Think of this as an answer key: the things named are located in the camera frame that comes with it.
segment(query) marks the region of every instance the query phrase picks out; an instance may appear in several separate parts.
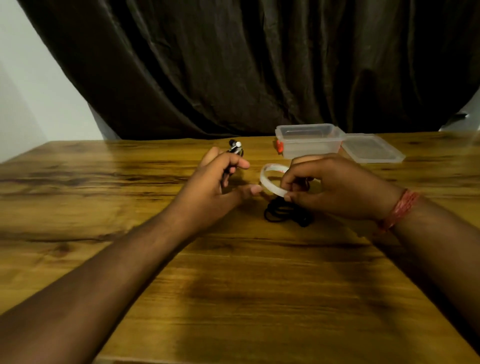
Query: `hand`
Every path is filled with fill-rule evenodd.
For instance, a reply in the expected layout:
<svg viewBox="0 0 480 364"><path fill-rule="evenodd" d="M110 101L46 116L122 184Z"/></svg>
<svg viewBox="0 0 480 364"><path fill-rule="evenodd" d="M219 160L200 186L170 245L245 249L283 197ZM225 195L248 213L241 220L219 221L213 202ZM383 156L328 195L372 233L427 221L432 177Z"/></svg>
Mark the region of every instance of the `hand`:
<svg viewBox="0 0 480 364"><path fill-rule="evenodd" d="M249 184L222 194L222 186L227 187L229 175L236 168L246 170L249 167L250 163L242 157L222 153L217 147L204 155L195 173L164 211L175 224L173 228L181 230L182 239L208 228L243 201L260 193L261 186Z"/></svg>
<svg viewBox="0 0 480 364"><path fill-rule="evenodd" d="M307 193L308 180L319 179L322 191ZM292 161L280 185L302 207L344 218L382 220L402 195L397 187L338 154L307 156Z"/></svg>

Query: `black cable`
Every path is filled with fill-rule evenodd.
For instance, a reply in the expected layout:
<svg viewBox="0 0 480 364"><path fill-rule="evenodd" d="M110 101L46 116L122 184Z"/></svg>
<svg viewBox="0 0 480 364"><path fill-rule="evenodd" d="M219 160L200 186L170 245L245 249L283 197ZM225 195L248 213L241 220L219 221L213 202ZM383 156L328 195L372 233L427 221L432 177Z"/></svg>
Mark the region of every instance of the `black cable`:
<svg viewBox="0 0 480 364"><path fill-rule="evenodd" d="M283 222L292 220L303 228L313 222L310 211L284 200L283 197L274 198L264 211L264 218L270 222Z"/></svg>

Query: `brown curtain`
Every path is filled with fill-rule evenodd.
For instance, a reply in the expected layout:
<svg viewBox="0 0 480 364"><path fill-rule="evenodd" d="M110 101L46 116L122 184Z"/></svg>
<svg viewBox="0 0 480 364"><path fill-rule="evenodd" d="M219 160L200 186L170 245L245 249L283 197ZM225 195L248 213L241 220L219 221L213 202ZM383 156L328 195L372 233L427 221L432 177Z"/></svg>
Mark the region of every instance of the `brown curtain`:
<svg viewBox="0 0 480 364"><path fill-rule="evenodd" d="M433 131L480 85L478 0L20 0L124 139Z"/></svg>

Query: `wood grain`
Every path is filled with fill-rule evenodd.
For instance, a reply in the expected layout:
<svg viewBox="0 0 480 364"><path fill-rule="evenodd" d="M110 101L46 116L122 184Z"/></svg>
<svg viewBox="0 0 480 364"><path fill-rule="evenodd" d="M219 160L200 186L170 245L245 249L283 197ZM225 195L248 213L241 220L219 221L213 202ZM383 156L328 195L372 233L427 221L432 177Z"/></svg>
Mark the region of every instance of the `wood grain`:
<svg viewBox="0 0 480 364"><path fill-rule="evenodd" d="M480 136L383 137L407 155L369 165L480 226ZM239 138L257 183L288 164L272 137ZM0 165L0 311L162 210L211 145L226 140L51 142ZM257 198L181 252L101 357L168 363L480 363L412 280L463 330L408 254L372 226L316 216L268 223Z"/></svg>

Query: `clear tape roll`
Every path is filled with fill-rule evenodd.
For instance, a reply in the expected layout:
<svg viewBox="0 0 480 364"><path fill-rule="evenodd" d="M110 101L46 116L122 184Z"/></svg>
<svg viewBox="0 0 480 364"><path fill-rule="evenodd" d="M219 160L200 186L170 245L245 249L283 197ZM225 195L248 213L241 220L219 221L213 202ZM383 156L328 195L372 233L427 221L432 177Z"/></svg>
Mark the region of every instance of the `clear tape roll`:
<svg viewBox="0 0 480 364"><path fill-rule="evenodd" d="M268 178L265 176L265 172L275 170L277 172L282 172L285 173L289 167L283 166L281 164L265 164L262 168L262 171L260 172L260 183L271 193L276 194L277 196L283 197L285 194L288 192L287 190L284 190L283 188L275 186Z"/></svg>

